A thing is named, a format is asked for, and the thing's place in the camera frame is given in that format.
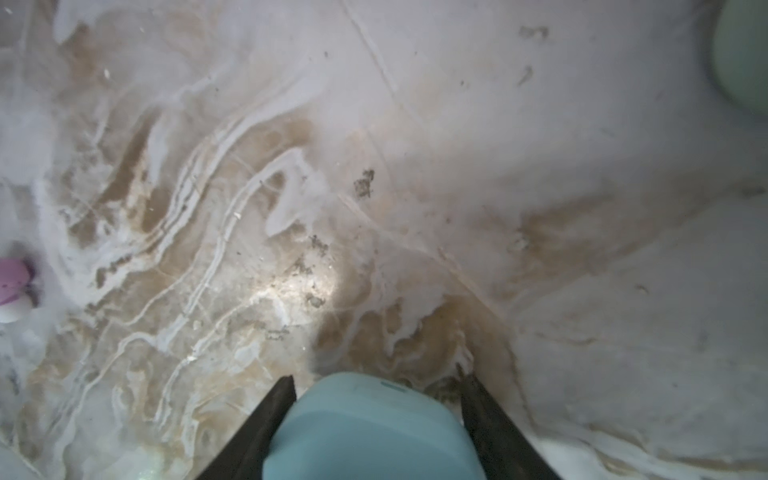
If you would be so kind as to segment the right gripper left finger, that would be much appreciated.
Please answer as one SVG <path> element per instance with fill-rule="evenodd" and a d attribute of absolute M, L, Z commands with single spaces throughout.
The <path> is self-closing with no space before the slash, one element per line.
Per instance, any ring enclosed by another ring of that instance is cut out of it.
<path fill-rule="evenodd" d="M 296 400 L 293 376 L 281 377 L 196 479 L 261 479 L 271 439 Z"/>

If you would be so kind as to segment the mint green charging case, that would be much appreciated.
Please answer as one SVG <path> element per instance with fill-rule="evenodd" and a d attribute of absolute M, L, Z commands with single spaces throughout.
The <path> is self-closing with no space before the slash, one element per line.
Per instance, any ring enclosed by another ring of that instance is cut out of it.
<path fill-rule="evenodd" d="M 731 101 L 767 115 L 767 0 L 723 3 L 711 63 L 718 86 Z"/>

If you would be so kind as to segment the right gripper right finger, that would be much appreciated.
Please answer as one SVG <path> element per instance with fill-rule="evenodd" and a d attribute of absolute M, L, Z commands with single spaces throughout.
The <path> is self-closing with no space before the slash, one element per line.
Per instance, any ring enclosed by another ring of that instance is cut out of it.
<path fill-rule="evenodd" d="M 487 479 L 560 480 L 481 381 L 459 382 L 461 414 Z"/>

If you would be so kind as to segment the blue charging case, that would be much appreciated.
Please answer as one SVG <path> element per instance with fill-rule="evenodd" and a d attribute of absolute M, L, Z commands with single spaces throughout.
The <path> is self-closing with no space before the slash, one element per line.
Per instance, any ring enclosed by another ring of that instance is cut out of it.
<path fill-rule="evenodd" d="M 469 434 L 440 402 L 359 373 L 309 388 L 270 442 L 266 479 L 482 479 Z"/>

